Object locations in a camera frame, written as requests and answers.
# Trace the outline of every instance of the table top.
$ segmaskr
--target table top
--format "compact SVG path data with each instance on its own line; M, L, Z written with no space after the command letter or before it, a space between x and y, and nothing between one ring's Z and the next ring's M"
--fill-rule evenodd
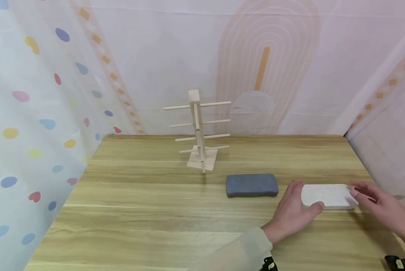
M186 166L191 143L171 136L103 140L28 271L180 271L267 222L288 183L372 179L341 136L233 136L207 140L220 149L213 172ZM277 197L228 199L228 174L271 173ZM370 214L326 210L272 251L280 270L384 270L404 250Z

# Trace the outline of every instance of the beige sleeve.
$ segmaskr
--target beige sleeve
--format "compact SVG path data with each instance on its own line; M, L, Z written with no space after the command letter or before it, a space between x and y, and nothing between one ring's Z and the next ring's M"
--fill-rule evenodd
M259 271L273 246L260 228L252 228L233 242L203 258L189 271Z

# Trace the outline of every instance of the gray block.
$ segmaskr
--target gray block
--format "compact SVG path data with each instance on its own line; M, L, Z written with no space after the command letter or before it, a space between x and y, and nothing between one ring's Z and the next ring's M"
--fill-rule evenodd
M278 182L273 174L228 175L226 188L229 198L276 196L279 192Z

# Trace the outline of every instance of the wooden base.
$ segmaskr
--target wooden base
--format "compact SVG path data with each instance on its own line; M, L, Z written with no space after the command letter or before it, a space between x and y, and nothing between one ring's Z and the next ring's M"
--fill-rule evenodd
M193 149L198 149L197 145L193 145ZM214 162L216 162L217 149L209 149L205 151L205 169L207 171L213 171ZM190 154L187 166L202 169L199 152L194 151Z

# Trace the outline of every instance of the yellow dot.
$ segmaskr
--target yellow dot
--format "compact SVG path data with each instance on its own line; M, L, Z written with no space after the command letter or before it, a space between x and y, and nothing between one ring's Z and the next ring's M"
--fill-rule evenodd
M41 156L43 156L43 151L40 149L33 148L28 151L28 156L31 157L32 159L38 159Z
M71 106L71 108L76 108L77 106L77 102L74 99L69 100L69 106Z
M37 45L37 42L32 37L25 37L24 42L31 48L32 52L35 55L40 54L40 49Z
M89 156L85 155L85 156L82 158L82 162L85 163L85 164L89 163Z
M6 139L13 139L15 137L18 136L18 130L16 128L6 128L3 131L3 137L5 137Z
M76 141L74 139L69 139L64 142L65 148L73 148L76 145Z

